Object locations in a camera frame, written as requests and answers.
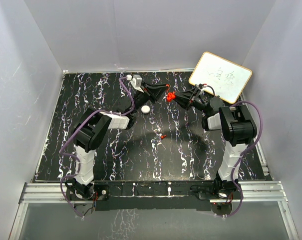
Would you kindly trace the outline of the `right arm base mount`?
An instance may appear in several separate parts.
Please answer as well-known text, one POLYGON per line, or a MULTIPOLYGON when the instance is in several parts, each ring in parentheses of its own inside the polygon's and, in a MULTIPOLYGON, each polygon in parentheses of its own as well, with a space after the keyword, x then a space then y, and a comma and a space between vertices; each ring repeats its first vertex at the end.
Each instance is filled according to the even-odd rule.
POLYGON ((220 188, 213 185, 192 185, 191 193, 199 200, 224 200, 230 201, 238 188, 235 186, 220 188))

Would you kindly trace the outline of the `red earbud charging case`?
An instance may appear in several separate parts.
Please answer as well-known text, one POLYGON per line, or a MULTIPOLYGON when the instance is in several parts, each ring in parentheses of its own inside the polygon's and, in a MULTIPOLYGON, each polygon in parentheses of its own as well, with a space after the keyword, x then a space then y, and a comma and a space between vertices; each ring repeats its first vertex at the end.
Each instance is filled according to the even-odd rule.
POLYGON ((172 100, 174 100, 176 98, 175 92, 169 92, 166 95, 166 102, 171 102, 172 100))

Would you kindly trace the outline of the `white earbud charging case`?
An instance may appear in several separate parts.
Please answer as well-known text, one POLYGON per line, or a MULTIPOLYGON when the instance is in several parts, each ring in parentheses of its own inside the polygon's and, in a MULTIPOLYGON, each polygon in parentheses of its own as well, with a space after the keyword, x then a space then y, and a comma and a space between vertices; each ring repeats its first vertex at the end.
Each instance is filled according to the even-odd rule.
POLYGON ((141 112, 142 112, 143 114, 148 114, 148 113, 150 113, 150 107, 149 107, 148 105, 142 106, 142 107, 141 107, 141 112))

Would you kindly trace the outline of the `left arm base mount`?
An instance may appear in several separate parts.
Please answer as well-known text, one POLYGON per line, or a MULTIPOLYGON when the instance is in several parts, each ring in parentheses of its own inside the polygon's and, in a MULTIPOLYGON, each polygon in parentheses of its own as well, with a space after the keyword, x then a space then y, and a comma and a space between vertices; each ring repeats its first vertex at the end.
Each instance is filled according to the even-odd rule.
POLYGON ((66 183, 66 195, 70 200, 74 201, 106 201, 109 199, 109 186, 90 183, 88 186, 76 188, 66 183))

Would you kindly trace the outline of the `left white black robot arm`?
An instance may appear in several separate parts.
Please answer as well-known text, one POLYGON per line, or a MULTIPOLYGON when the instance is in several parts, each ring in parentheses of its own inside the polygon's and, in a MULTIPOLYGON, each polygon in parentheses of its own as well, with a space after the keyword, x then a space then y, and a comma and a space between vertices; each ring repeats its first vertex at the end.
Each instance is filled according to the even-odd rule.
POLYGON ((75 151, 78 161, 76 163, 76 176, 72 184, 77 186, 77 194, 84 200, 90 199, 94 194, 91 181, 94 179, 93 167, 95 151, 101 145, 108 130, 128 130, 136 121, 136 113, 148 101, 157 102, 162 94, 168 90, 169 84, 142 84, 142 91, 137 91, 133 97, 134 103, 124 113, 97 112, 88 108, 74 129, 75 151))

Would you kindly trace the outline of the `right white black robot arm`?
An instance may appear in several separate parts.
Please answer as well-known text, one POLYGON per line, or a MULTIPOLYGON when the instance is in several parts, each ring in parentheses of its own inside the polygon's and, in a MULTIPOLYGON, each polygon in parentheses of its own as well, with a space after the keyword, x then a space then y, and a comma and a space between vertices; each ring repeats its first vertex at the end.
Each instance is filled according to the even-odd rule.
POLYGON ((222 131, 226 142, 225 151, 216 177, 220 182, 214 185, 213 191, 217 197, 223 199, 232 191, 228 182, 238 178, 239 160, 256 137, 257 126, 244 104, 226 106, 215 93, 208 102, 204 102, 205 87, 200 84, 188 91, 168 93, 166 101, 175 101, 185 110, 194 107, 202 111, 204 113, 202 128, 206 131, 222 131))

